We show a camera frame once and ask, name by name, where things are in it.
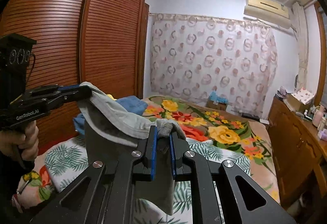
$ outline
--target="toiletry item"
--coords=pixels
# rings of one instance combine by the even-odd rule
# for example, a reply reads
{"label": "toiletry item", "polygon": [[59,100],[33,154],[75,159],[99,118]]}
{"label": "toiletry item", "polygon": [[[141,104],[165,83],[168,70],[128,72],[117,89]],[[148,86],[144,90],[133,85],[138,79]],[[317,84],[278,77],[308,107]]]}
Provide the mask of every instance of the toiletry item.
{"label": "toiletry item", "polygon": [[322,105],[320,105],[319,110],[316,111],[315,115],[313,116],[312,124],[315,127],[318,127],[319,126],[319,123],[321,121],[321,118],[324,116],[324,110],[325,110],[325,107],[322,106]]}
{"label": "toiletry item", "polygon": [[327,129],[318,132],[318,137],[324,141],[327,141]]}
{"label": "toiletry item", "polygon": [[304,118],[305,117],[305,115],[303,113],[299,112],[299,111],[297,111],[295,114],[297,116],[300,116],[301,118]]}
{"label": "toiletry item", "polygon": [[318,131],[322,131],[325,128],[326,125],[326,118],[323,117],[321,118],[320,124],[318,126]]}
{"label": "toiletry item", "polygon": [[311,117],[309,117],[308,115],[305,115],[305,119],[307,119],[307,120],[309,120],[309,121],[311,121],[311,122],[312,122],[312,118],[311,118]]}
{"label": "toiletry item", "polygon": [[314,114],[316,112],[316,106],[312,106],[309,110],[308,116],[310,116],[311,118],[313,118]]}

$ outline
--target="wooden louvered door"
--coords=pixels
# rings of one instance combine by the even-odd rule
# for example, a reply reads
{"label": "wooden louvered door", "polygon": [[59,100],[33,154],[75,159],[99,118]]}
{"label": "wooden louvered door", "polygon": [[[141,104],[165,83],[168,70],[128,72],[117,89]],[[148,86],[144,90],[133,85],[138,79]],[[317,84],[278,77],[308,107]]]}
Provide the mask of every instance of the wooden louvered door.
{"label": "wooden louvered door", "polygon": [[116,98],[137,94],[143,0],[90,0],[83,80]]}
{"label": "wooden louvered door", "polygon": [[[83,0],[10,0],[0,21],[0,35],[12,32],[37,40],[35,68],[28,88],[79,82],[78,28]],[[38,121],[40,146],[74,132],[76,103],[54,110]]]}

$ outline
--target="sheer curtain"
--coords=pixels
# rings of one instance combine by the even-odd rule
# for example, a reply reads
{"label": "sheer curtain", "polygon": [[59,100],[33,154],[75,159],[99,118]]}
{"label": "sheer curtain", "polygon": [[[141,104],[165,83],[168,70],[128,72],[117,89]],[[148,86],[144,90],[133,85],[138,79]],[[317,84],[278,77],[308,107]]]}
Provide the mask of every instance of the sheer curtain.
{"label": "sheer curtain", "polygon": [[151,89],[192,102],[215,90],[234,110],[261,116],[277,68],[270,27],[250,21],[155,14]]}

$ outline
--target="wooden cabinet door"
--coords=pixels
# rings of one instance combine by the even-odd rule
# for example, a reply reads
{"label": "wooden cabinet door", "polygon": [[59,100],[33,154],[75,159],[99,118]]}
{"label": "wooden cabinet door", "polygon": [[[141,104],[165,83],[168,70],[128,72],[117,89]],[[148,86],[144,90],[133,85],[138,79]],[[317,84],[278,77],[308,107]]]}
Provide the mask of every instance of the wooden cabinet door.
{"label": "wooden cabinet door", "polygon": [[315,164],[321,157],[318,147],[308,134],[302,134],[296,159],[288,165],[284,175],[278,179],[282,204],[291,204],[304,191],[300,189]]}
{"label": "wooden cabinet door", "polygon": [[[14,32],[37,41],[32,48],[36,60],[27,89],[78,84],[76,46],[82,4],[83,0],[10,0],[7,3],[0,20],[0,35]],[[39,147],[74,135],[72,119],[79,112],[77,104],[71,102],[38,120]]]}
{"label": "wooden cabinet door", "polygon": [[302,132],[293,119],[289,109],[282,104],[272,127],[269,128],[273,160],[279,176],[283,175],[296,159],[299,151],[298,146],[301,143]]}
{"label": "wooden cabinet door", "polygon": [[91,0],[85,33],[85,79],[115,98],[137,95],[143,0]]}

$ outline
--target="yellow flower pattern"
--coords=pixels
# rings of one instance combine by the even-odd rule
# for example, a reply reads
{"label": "yellow flower pattern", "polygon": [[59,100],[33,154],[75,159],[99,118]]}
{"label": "yellow flower pattern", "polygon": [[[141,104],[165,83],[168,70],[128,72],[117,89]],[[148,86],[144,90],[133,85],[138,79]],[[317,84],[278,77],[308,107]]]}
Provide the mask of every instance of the yellow flower pattern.
{"label": "yellow flower pattern", "polygon": [[39,178],[40,176],[39,176],[36,172],[32,172],[32,173],[31,173],[31,177],[32,177],[33,179],[37,179],[37,178]]}
{"label": "yellow flower pattern", "polygon": [[207,122],[201,117],[194,117],[191,121],[186,120],[184,123],[193,126],[207,125]]}
{"label": "yellow flower pattern", "polygon": [[177,102],[164,99],[161,103],[162,107],[168,111],[177,111],[178,104]]}
{"label": "yellow flower pattern", "polygon": [[245,155],[246,157],[248,157],[250,160],[253,160],[253,156],[250,155],[249,153],[244,153],[244,155]]}
{"label": "yellow flower pattern", "polygon": [[208,127],[210,137],[221,144],[233,144],[240,142],[240,137],[228,127],[221,125],[218,127]]}
{"label": "yellow flower pattern", "polygon": [[165,118],[168,119],[168,120],[172,120],[172,119],[174,119],[172,115],[173,114],[170,111],[167,111],[165,113]]}
{"label": "yellow flower pattern", "polygon": [[28,175],[28,174],[25,174],[24,176],[23,176],[23,179],[24,179],[24,181],[28,181],[29,179],[30,179],[30,176]]}
{"label": "yellow flower pattern", "polygon": [[243,142],[244,144],[246,144],[246,145],[250,144],[250,141],[247,140],[247,139],[243,139],[242,142]]}
{"label": "yellow flower pattern", "polygon": [[262,159],[264,157],[262,153],[255,154],[254,156],[258,159]]}
{"label": "yellow flower pattern", "polygon": [[276,201],[278,202],[278,200],[279,200],[279,193],[278,193],[278,191],[273,190],[273,191],[271,192],[270,196],[271,196],[274,200],[276,200]]}

